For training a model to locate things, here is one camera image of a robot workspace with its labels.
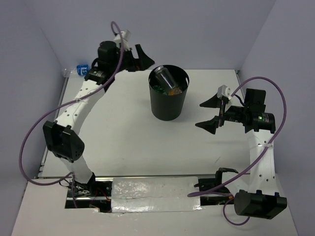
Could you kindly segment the green plastic bottle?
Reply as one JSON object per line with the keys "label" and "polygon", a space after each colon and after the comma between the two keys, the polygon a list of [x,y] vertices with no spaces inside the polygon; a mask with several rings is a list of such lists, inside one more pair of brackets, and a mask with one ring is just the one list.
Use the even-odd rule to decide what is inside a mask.
{"label": "green plastic bottle", "polygon": [[152,88],[153,88],[154,91],[156,91],[159,94],[165,94],[164,89],[161,86],[159,86],[159,85],[155,85]]}

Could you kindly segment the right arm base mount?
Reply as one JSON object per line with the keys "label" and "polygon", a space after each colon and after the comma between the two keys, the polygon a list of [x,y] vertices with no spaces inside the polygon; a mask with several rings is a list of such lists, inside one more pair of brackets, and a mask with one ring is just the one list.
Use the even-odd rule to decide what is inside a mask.
{"label": "right arm base mount", "polygon": [[[220,185],[220,182],[215,177],[212,178],[199,178],[198,183],[194,185],[199,191],[206,191],[213,187]],[[203,195],[200,197],[202,206],[216,206],[224,205],[228,200],[232,199],[232,194],[226,187],[216,190],[215,193],[210,195]]]}

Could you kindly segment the clear bottle blue label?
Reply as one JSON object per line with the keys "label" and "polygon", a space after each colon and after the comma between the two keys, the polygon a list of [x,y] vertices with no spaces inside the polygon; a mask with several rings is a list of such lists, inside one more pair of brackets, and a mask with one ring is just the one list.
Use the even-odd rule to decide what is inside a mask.
{"label": "clear bottle blue label", "polygon": [[63,70],[63,76],[65,78],[69,77],[71,74],[75,74],[81,77],[86,76],[87,72],[89,71],[90,67],[88,64],[80,64],[77,66],[69,67]]}

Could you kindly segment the clear plastic cup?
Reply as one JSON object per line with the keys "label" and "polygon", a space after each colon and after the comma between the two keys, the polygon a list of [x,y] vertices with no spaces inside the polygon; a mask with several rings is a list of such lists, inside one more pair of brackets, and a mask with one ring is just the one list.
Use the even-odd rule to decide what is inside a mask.
{"label": "clear plastic cup", "polygon": [[169,70],[164,66],[159,66],[154,70],[155,78],[159,85],[164,89],[167,94],[172,88],[178,87],[178,83],[175,81]]}

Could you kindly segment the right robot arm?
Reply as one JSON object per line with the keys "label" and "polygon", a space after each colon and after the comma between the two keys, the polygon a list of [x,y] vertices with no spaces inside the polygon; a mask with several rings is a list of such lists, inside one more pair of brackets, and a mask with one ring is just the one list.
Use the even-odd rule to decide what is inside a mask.
{"label": "right robot arm", "polygon": [[262,219],[273,219],[287,207],[287,199],[280,196],[275,178],[274,142],[275,117],[265,111],[266,92],[247,89],[242,106],[232,105],[231,89],[225,85],[201,107],[218,108],[219,114],[196,126],[211,134],[226,121],[240,123],[245,128],[250,150],[250,181],[244,184],[234,169],[220,168],[216,172],[214,188],[219,192],[227,189],[234,196],[237,215]]}

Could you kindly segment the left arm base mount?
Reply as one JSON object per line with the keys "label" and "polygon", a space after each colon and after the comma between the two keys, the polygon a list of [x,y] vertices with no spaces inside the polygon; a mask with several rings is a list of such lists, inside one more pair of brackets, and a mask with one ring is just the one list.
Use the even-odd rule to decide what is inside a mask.
{"label": "left arm base mount", "polygon": [[92,191],[75,184],[72,190],[72,181],[64,180],[59,185],[67,189],[65,208],[92,208],[101,213],[111,213],[112,183],[111,180],[96,181]]}

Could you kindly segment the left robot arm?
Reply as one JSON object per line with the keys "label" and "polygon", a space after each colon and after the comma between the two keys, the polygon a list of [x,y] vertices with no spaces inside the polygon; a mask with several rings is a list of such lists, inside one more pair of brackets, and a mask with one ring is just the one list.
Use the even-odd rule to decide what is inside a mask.
{"label": "left robot arm", "polygon": [[98,48],[98,57],[84,77],[74,103],[69,105],[55,121],[46,121],[43,132],[46,145],[67,169],[74,174],[74,183],[85,196],[96,191],[95,175],[88,167],[83,152],[85,144],[79,137],[80,129],[93,106],[102,98],[121,71],[144,71],[155,64],[140,44],[135,45],[138,57],[131,48],[124,46],[120,57],[120,43],[103,41]]}

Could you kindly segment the orange juice bottle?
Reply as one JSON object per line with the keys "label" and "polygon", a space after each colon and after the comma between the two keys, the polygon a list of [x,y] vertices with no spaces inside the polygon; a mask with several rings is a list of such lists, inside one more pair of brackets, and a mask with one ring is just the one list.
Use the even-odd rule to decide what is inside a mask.
{"label": "orange juice bottle", "polygon": [[167,92],[167,95],[178,95],[182,93],[181,89],[178,87],[172,88],[170,91]]}

